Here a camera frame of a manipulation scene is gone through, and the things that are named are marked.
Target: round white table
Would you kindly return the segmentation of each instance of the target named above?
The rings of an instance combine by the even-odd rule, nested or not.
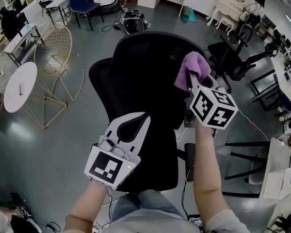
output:
[[[21,65],[11,76],[5,92],[4,92],[4,107],[7,112],[13,113],[18,111],[24,104],[27,105],[27,109],[25,111],[27,114],[42,128],[45,129],[54,119],[62,112],[67,104],[59,100],[57,97],[54,98],[49,97],[37,97],[31,96],[31,92],[33,90],[34,84],[37,79],[37,66],[34,62],[27,62]],[[48,89],[43,88],[47,91],[51,96],[51,92]],[[26,103],[28,99],[40,100],[42,103],[42,122],[38,119],[38,117],[31,110],[29,105]],[[44,103],[49,102],[51,104],[57,104],[62,106],[62,109],[46,124],[44,124]]]
[[[21,65],[13,73],[4,92],[3,103],[7,112],[16,112],[26,103],[36,78],[37,66],[34,62]]]

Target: gold metal chair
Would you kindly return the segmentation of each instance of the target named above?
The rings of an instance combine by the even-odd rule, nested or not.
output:
[[[57,76],[52,90],[49,89],[46,82],[46,87],[44,88],[51,94],[51,97],[54,96],[57,100],[59,99],[54,95],[54,89],[59,79],[61,80],[61,83],[63,84],[72,101],[77,98],[84,84],[85,70],[83,69],[83,80],[81,86],[76,96],[73,98],[62,79],[62,74],[67,71],[65,65],[69,60],[71,51],[71,32],[66,26],[62,24],[50,27],[38,40],[34,51],[34,62],[37,65],[38,71],[45,77]]]

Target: white cube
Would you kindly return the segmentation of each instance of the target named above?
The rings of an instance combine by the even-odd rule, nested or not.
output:
[[[200,86],[190,109],[205,127],[225,129],[238,111],[230,94]]]

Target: person in black clothing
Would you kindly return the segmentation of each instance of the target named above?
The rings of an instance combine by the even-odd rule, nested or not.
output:
[[[11,0],[13,3],[14,8],[16,9],[16,12],[19,13],[22,10],[22,5],[20,0]]]
[[[6,38],[11,41],[19,32],[20,25],[14,11],[7,10],[3,7],[0,10],[2,16],[1,27]]]

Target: gray floor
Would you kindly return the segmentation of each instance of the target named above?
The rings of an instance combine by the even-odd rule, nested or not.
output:
[[[136,7],[134,4],[129,6],[130,9]],[[207,27],[205,19],[199,16],[197,22],[182,21],[178,18],[178,8],[170,4],[160,3],[155,10],[144,7],[139,9],[152,24],[150,30],[179,34],[196,42],[202,49],[219,42],[220,34],[224,34],[222,29],[215,30],[214,25]],[[69,82],[71,93],[76,93],[81,83],[82,69],[85,69],[85,83],[75,102],[69,101],[64,91],[58,91],[69,106],[46,130],[38,128],[23,110],[14,114],[3,111],[0,117],[0,193],[4,197],[10,191],[18,192],[40,223],[55,221],[63,227],[73,203],[89,183],[83,174],[84,167],[91,145],[104,133],[108,118],[87,73],[96,61],[111,57],[117,42],[125,36],[124,32],[115,29],[108,33],[101,32],[103,26],[113,24],[116,15],[105,16],[105,23],[101,22],[100,17],[94,17],[93,32],[90,31],[86,18],[81,19],[81,30],[75,19],[71,18],[68,27],[73,36],[73,50],[67,65],[71,72],[65,78]],[[241,56],[245,59],[263,50],[263,43],[255,35],[249,47],[243,49]],[[268,138],[279,136],[281,125],[274,117],[275,111],[264,112],[260,104],[250,103],[254,97],[250,81],[271,69],[270,59],[264,59],[240,82],[231,82],[232,96],[239,110],[261,128]],[[259,85],[263,87],[271,82],[272,78]],[[228,128],[219,131],[215,137],[222,177],[227,173],[238,173],[250,168],[250,162],[230,157],[232,150],[242,153],[250,151],[250,154],[258,152],[258,149],[227,148],[224,146],[226,142],[263,140],[264,136],[238,113]],[[187,142],[194,142],[192,130],[185,132],[178,147],[184,149]],[[183,212],[180,201],[185,179],[184,162],[178,162],[178,187],[163,194]],[[256,192],[259,188],[246,184],[243,178],[223,181],[224,191]],[[114,192],[113,195],[116,198],[121,193]],[[226,200],[239,219],[254,233],[262,232],[274,210],[274,206],[264,205],[257,199],[229,197]],[[186,190],[185,207],[189,214],[197,213],[191,183]],[[100,224],[108,221],[107,212],[107,206],[103,207],[97,219]]]

